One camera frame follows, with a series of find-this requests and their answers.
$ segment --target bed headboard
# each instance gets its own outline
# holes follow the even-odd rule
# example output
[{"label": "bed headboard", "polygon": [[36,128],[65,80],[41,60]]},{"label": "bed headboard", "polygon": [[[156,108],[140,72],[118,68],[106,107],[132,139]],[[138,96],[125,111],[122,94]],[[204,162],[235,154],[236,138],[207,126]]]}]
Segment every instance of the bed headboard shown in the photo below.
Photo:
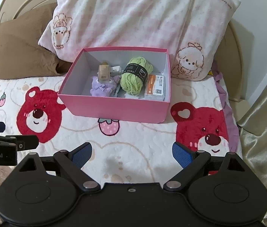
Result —
[{"label": "bed headboard", "polygon": [[[57,0],[2,0],[0,23],[15,19],[35,7],[54,3]],[[223,73],[229,99],[239,101],[242,84],[242,54],[234,27],[230,22],[214,57]]]}]

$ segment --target strawberry print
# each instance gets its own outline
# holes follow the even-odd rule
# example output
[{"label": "strawberry print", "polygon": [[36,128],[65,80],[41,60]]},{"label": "strawberry print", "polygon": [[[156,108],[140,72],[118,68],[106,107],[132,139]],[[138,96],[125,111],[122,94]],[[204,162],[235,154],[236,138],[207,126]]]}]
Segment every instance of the strawberry print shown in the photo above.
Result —
[{"label": "strawberry print", "polygon": [[99,128],[104,135],[116,135],[120,129],[119,120],[99,119]]},{"label": "strawberry print", "polygon": [[2,107],[5,103],[6,95],[3,93],[3,95],[0,97],[0,107]]}]

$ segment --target black yarn label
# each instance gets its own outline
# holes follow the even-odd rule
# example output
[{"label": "black yarn label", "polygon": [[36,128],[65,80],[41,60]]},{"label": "black yarn label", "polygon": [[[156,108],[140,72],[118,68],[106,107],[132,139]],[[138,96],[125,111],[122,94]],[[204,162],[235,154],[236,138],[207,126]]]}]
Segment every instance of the black yarn label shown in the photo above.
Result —
[{"label": "black yarn label", "polygon": [[126,73],[126,72],[136,75],[140,80],[142,80],[143,83],[145,83],[147,76],[148,76],[147,70],[143,66],[137,63],[128,64],[125,67],[125,70],[123,73]]}]

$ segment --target pink box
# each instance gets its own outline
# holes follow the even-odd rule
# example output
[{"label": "pink box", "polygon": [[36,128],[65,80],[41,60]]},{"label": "pink box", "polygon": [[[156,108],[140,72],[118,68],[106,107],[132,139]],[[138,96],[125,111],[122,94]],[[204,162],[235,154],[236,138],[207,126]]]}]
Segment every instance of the pink box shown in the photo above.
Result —
[{"label": "pink box", "polygon": [[[129,98],[123,90],[118,97],[91,96],[92,77],[97,76],[99,65],[125,69],[133,57],[144,57],[153,65],[152,74],[165,77],[164,101]],[[145,47],[100,47],[83,49],[68,71],[58,96],[69,111],[77,116],[125,120],[142,123],[161,123],[170,105],[170,63],[167,49]]]}]

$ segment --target green yarn ball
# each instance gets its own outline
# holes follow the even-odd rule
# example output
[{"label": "green yarn ball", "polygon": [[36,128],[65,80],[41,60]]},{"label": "green yarn ball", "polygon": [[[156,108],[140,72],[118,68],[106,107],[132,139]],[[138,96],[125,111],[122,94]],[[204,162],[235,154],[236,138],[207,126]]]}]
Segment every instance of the green yarn ball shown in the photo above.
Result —
[{"label": "green yarn ball", "polygon": [[[132,58],[128,64],[130,63],[136,63],[138,65],[143,66],[147,73],[150,74],[153,71],[153,66],[145,60],[143,57],[136,57]],[[137,96],[140,94],[141,89],[143,87],[142,80],[137,77],[136,75],[126,72],[123,73],[121,76],[120,85],[124,91],[126,91],[128,94]]]}]

